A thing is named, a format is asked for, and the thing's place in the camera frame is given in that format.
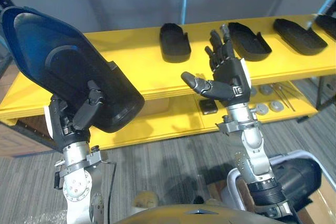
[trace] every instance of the black plastic part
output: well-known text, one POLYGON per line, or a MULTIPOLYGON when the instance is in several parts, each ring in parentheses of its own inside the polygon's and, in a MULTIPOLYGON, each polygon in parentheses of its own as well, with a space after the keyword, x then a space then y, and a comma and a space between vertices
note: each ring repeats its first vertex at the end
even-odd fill
POLYGON ((179 63, 190 58, 188 34, 183 33, 182 28, 175 23, 166 23, 161 27, 160 45, 162 57, 167 62, 179 63))
POLYGON ((265 183, 252 183, 248 188, 257 206, 268 206, 286 200, 281 185, 275 179, 269 179, 265 183))
POLYGON ((234 98, 232 87, 226 83, 207 81, 189 72, 183 72, 181 78, 190 88, 203 97, 219 101, 230 101, 234 98))
POLYGON ((228 58, 220 64, 213 73, 214 80, 232 86, 241 86, 242 94, 231 100, 219 100, 225 107, 245 103, 250 100, 250 87, 240 60, 238 58, 228 58))
POLYGON ((215 114, 218 111, 217 105, 212 99, 200 100, 199 107, 203 115, 215 114))
POLYGON ((274 166, 273 172, 296 211, 310 203, 308 197, 321 186, 321 168, 311 159, 286 161, 274 166))
POLYGON ((276 19, 273 27, 284 41, 303 55, 316 55, 328 45, 311 28, 305 30, 286 19, 276 19))
POLYGON ((336 39, 336 18, 327 15, 319 15, 315 19, 315 22, 333 39, 336 39))
POLYGON ((240 23, 229 23, 228 27, 234 47, 241 58, 260 61, 272 52, 260 32, 255 35, 250 28, 240 23))
POLYGON ((66 101, 68 112, 75 114, 87 100, 90 80, 104 94, 95 127, 115 132, 143 107, 144 98, 119 67, 108 63, 74 27, 27 7, 8 7, 0 20, 20 71, 66 101))
POLYGON ((52 124, 52 139, 60 150, 73 143, 90 141, 88 127, 83 130, 76 130, 72 124, 74 115, 69 111, 67 103, 56 95, 51 97, 49 112, 52 124))
POLYGON ((13 6, 13 2, 11 0, 0 0, 0 5, 4 9, 9 6, 13 6))
POLYGON ((197 195, 193 201, 193 204, 203 204, 205 201, 202 196, 197 195))
POLYGON ((76 130, 83 130, 92 125, 103 107, 103 94, 101 91, 93 89, 89 93, 89 98, 76 112, 72 119, 76 130))
POLYGON ((60 180, 61 180, 61 178, 59 176, 59 172, 55 172, 55 175, 54 175, 54 189, 62 190, 62 187, 59 187, 60 180))

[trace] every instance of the robotic arm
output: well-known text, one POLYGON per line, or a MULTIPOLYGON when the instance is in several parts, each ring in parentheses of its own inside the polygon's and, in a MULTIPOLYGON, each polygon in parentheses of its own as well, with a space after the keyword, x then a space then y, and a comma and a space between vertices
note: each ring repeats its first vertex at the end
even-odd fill
POLYGON ((235 165, 248 185, 256 212, 270 218, 292 215, 264 151, 264 137, 259 129, 256 110, 249 109, 251 82, 244 59, 235 57, 228 27, 220 27, 224 43, 211 31, 213 50, 205 48, 214 80, 204 80, 188 72, 184 82, 196 93, 220 101, 227 109, 219 130, 229 136, 234 148, 235 165))
POLYGON ((89 147, 89 127, 116 132, 137 115, 144 98, 74 27, 28 7, 4 9, 0 24, 20 71, 53 94, 45 116, 64 155, 55 164, 54 188, 67 201, 67 224, 103 223, 98 165, 106 162, 99 146, 89 147))

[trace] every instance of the round metal part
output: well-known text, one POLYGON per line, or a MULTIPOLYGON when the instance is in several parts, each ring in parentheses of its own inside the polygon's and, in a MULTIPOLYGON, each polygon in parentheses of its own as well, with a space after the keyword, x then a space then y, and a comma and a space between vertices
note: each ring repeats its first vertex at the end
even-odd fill
POLYGON ((85 170, 85 178, 86 178, 86 183, 84 184, 85 185, 85 190, 78 197, 72 197, 71 195, 69 195, 67 187, 69 187, 69 190, 73 190, 73 191, 76 192, 76 190, 77 190, 76 188, 78 186, 81 186, 81 183, 84 183, 84 182, 78 182, 78 181, 73 180, 72 183, 70 183, 70 185, 67 185, 66 182, 64 181, 64 183, 63 183, 63 194, 68 200, 73 201, 73 202, 81 201, 82 199, 84 199, 90 193, 90 190, 91 190, 91 187, 92 187, 92 178, 91 178, 90 173, 87 172, 86 170, 85 170))
POLYGON ((259 87, 260 93, 263 95, 270 95, 273 93, 273 89, 270 85, 261 85, 259 87))
POLYGON ((257 103, 256 111, 258 115, 266 115, 268 113, 268 107, 263 103, 257 103))
POLYGON ((274 112, 280 112, 284 109, 284 105, 279 102, 279 101, 272 101, 269 104, 269 107, 271 108, 271 110, 273 110, 274 112))
POLYGON ((250 94, 250 96, 251 97, 254 97, 255 95, 257 94, 257 89, 255 88, 255 87, 251 87, 251 94, 250 94))
POLYGON ((63 148, 63 155, 65 160, 65 166, 78 163, 82 160, 86 160, 86 155, 89 155, 89 145, 87 142, 76 142, 63 148))

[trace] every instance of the shelf board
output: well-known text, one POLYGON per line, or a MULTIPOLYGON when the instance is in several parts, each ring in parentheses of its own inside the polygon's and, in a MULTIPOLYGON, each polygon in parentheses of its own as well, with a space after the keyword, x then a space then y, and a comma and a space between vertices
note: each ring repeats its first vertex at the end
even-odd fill
MULTIPOLYGON (((291 86, 297 91, 297 97, 286 93, 286 97, 294 107, 295 112, 286 106, 283 111, 278 113, 269 110, 266 115, 258 116, 261 122, 285 120, 303 115, 313 115, 317 112, 294 85, 290 82, 284 84, 291 86)), ((227 114, 226 109, 216 102, 218 112, 203 115, 198 105, 201 99, 204 98, 197 94, 171 97, 168 109, 165 112, 137 117, 116 133, 108 134, 95 127, 91 127, 90 145, 99 145, 101 149, 109 149, 166 138, 217 131, 218 128, 215 123, 223 121, 222 116, 227 114)), ((258 92, 251 99, 250 107, 254 107, 257 102, 263 102, 268 105, 273 100, 280 100, 275 93, 265 96, 258 92)))
MULTIPOLYGON (((145 100, 153 100, 192 94, 193 91, 180 77, 184 71, 212 79, 204 47, 209 45, 209 32, 228 22, 240 22, 254 33, 260 31, 272 48, 272 53, 265 60, 247 62, 253 85, 336 73, 336 43, 321 28, 315 24, 312 26, 328 43, 327 48, 317 55, 305 56, 288 46, 272 27, 276 18, 293 20, 306 27, 314 17, 315 15, 263 17, 184 25, 192 53, 190 60, 182 63, 167 63, 162 59, 159 27, 103 31, 85 36, 103 57, 117 63, 145 100)), ((41 115, 43 106, 49 104, 50 97, 48 91, 19 73, 0 104, 0 120, 41 115)))

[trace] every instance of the gray carpet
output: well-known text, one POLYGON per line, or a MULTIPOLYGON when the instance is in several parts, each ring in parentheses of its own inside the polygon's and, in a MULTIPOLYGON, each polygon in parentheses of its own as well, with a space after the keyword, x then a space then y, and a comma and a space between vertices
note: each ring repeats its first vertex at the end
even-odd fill
MULTIPOLYGON (((317 88, 309 80, 295 83, 308 99, 315 100, 317 88)), ((264 124, 267 154, 307 150, 336 180, 335 115, 332 105, 301 124, 295 120, 264 124)), ((200 181, 208 184, 224 179, 231 169, 232 157, 225 142, 224 134, 207 133, 107 151, 109 160, 118 163, 111 204, 113 222, 129 215, 133 198, 142 190, 155 191, 161 205, 191 203, 196 194, 207 197, 200 181)), ((49 153, 0 158, 1 223, 62 222, 66 201, 61 191, 52 189, 53 165, 60 157, 49 153)), ((107 200, 113 167, 102 165, 102 169, 107 200)))

